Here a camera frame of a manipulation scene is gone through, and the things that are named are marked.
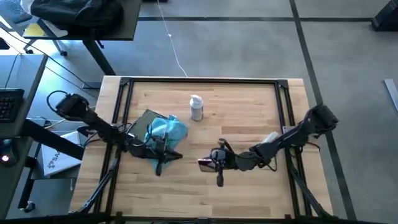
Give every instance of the white spray can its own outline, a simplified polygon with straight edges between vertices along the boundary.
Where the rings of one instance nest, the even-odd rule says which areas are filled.
[[[191,118],[194,121],[200,121],[203,119],[203,99],[198,95],[191,95],[191,100],[189,101],[191,106]]]

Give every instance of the chair wheel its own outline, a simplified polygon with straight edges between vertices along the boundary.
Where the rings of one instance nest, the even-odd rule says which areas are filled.
[[[27,202],[27,206],[26,206],[26,208],[24,208],[23,209],[23,211],[25,212],[25,213],[29,213],[29,212],[31,212],[31,211],[33,211],[34,209],[35,209],[35,203],[33,203],[33,202],[31,202],[31,201],[28,201]]]

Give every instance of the yellow object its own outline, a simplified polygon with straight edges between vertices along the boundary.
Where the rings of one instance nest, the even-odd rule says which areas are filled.
[[[43,36],[44,31],[40,26],[36,23],[34,24],[29,24],[29,26],[26,28],[24,32],[24,36]]]

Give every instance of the black strip on floor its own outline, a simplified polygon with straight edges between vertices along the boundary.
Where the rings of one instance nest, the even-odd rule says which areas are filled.
[[[297,29],[298,39],[300,41],[300,45],[303,51],[305,65],[307,66],[308,76],[310,77],[311,86],[315,95],[315,100],[317,104],[322,104],[323,99],[321,95],[321,91],[319,89],[319,84],[317,81],[317,77],[315,75],[315,71],[312,65],[310,52],[308,51],[307,43],[305,41],[303,27],[301,25],[299,12],[297,11],[296,3],[294,0],[289,0],[290,6],[292,8],[294,22]],[[331,156],[331,160],[333,163],[333,167],[335,169],[335,173],[337,176],[337,183],[340,189],[341,197],[343,198],[344,208],[346,210],[347,218],[349,220],[356,220],[354,205],[351,199],[351,195],[349,194],[347,181],[344,176],[343,167],[341,166],[340,157],[337,152],[335,139],[333,138],[332,132],[326,133],[326,141],[328,143],[329,152]]]
[[[288,21],[293,22],[292,17],[164,17],[165,21]],[[163,21],[162,17],[139,17],[138,21]]]
[[[300,18],[302,22],[371,22],[372,18]]]
[[[214,16],[168,16],[165,21],[243,21],[243,22],[293,22],[294,17],[214,17]],[[347,18],[347,17],[304,17],[300,18],[302,22],[371,22],[372,18]],[[159,16],[139,17],[138,21],[163,21]]]

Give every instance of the floor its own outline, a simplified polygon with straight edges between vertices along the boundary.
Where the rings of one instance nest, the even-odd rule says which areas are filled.
[[[373,17],[388,0],[169,1],[162,4],[165,16],[292,18],[291,3],[294,2],[300,17],[329,18],[296,21],[297,24],[293,19],[170,21],[167,24],[181,66],[191,77],[303,78],[311,106],[323,100],[340,120],[333,136],[357,218],[397,222],[398,151],[395,146],[398,138],[393,133],[398,131],[398,119],[382,81],[394,78],[398,83],[398,33],[376,33],[369,22],[348,22],[349,19],[328,22],[339,17]],[[159,15],[155,3],[142,5],[141,17]],[[1,33],[1,36],[15,43],[17,48],[22,47],[6,34]],[[161,21],[140,21],[134,42],[103,44],[103,53],[118,75],[183,76]],[[79,41],[63,41],[68,51],[66,58],[56,52],[51,42],[38,41],[35,46],[84,81],[100,81],[103,77],[103,72]],[[47,66],[81,84],[55,63],[49,61]],[[81,93],[46,69],[36,98],[59,88]],[[60,119],[35,100],[30,116],[38,115]],[[68,131],[75,126],[63,124],[57,129]],[[345,217],[328,150],[330,145],[325,138],[320,145],[334,212]],[[16,209],[14,202],[8,217],[66,213],[71,197],[70,179],[41,180],[35,184],[31,196],[37,209],[25,214]]]

